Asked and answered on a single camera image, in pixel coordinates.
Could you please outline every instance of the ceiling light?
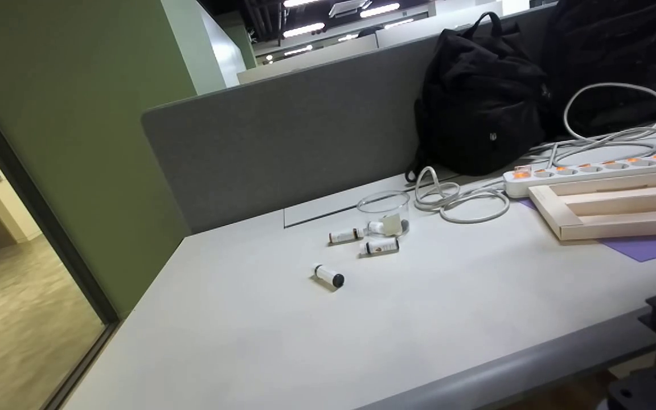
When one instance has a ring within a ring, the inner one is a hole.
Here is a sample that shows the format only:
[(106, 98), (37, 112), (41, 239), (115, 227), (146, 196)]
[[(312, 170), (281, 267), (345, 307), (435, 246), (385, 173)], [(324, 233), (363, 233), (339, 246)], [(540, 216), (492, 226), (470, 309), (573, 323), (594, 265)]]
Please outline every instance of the ceiling light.
[(389, 2), (389, 4), (384, 4), (384, 8), (365, 10), (365, 11), (360, 11), (360, 18), (372, 18), (372, 17), (378, 17), (378, 14), (395, 11), (395, 10), (400, 10), (400, 2)]
[(354, 41), (354, 38), (357, 38), (357, 33), (339, 37), (337, 41), (345, 44), (345, 41)]
[(285, 10), (310, 4), (310, 2), (318, 2), (318, 0), (285, 0)]
[(287, 30), (287, 33), (283, 33), (283, 37), (287, 38), (287, 37), (300, 37), (300, 35), (308, 35), (308, 33), (319, 33), (319, 30), (324, 30), (327, 27), (327, 22), (312, 22), (312, 25), (303, 25), (303, 27), (294, 27), (294, 30)]
[(287, 51), (285, 58), (289, 58), (289, 55), (300, 55), (300, 53), (310, 53), (310, 51), (312, 51), (312, 46), (294, 49), (294, 51)]

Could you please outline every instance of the clear plastic cup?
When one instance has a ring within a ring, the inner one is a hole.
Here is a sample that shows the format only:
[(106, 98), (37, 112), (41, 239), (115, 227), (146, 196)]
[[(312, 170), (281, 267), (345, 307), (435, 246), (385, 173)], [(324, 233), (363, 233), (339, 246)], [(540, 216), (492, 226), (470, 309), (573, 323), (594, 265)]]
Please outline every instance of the clear plastic cup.
[(373, 192), (357, 204), (365, 235), (400, 237), (411, 226), (411, 194), (403, 189)]

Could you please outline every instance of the small white cylinder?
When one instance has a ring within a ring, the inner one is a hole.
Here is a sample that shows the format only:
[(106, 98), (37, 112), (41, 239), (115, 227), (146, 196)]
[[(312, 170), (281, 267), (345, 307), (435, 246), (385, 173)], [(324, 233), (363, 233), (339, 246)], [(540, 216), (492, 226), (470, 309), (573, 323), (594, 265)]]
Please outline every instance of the small white cylinder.
[(381, 237), (365, 243), (365, 255), (400, 254), (400, 237)]
[(329, 235), (329, 246), (357, 242), (357, 239), (363, 239), (363, 237), (365, 237), (365, 235), (363, 235), (357, 227), (330, 233), (330, 235)]
[(365, 237), (384, 235), (384, 237), (400, 237), (411, 231), (409, 219), (400, 219), (400, 215), (384, 216), (381, 221), (370, 221), (365, 227)]
[(312, 270), (312, 276), (332, 289), (339, 289), (347, 282), (347, 278), (339, 272), (329, 270), (327, 265), (318, 265)]

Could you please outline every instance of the green wall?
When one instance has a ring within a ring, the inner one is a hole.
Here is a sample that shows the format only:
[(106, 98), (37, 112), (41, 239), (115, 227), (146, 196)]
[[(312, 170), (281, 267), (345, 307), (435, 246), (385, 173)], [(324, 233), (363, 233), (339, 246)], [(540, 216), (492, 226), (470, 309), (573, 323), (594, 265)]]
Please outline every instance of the green wall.
[(185, 237), (139, 119), (189, 96), (159, 0), (0, 0), (0, 128), (122, 317)]

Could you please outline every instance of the gray partition panel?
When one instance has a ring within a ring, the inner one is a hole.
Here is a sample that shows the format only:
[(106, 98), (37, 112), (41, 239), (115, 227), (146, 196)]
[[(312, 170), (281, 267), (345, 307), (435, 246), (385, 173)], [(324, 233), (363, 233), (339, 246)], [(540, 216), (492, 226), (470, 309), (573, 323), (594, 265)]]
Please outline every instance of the gray partition panel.
[[(545, 10), (519, 17), (540, 51)], [(191, 233), (402, 173), (435, 38), (195, 98), (143, 116)]]

